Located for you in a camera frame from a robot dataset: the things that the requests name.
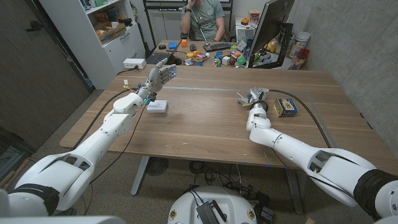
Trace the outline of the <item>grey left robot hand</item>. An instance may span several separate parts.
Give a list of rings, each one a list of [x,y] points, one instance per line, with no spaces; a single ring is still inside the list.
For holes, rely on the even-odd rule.
[[[136,94],[139,95],[145,104],[155,101],[157,92],[162,89],[162,86],[169,80],[173,79],[177,72],[176,64],[166,65],[167,59],[159,61],[154,68],[152,68],[147,76],[147,80],[139,87]]]

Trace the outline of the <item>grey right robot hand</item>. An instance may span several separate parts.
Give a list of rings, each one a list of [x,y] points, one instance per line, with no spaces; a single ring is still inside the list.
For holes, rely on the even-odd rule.
[[[243,106],[248,106],[250,110],[253,108],[266,109],[268,91],[269,90],[267,88],[251,88],[247,93],[247,97],[240,97],[237,101]]]

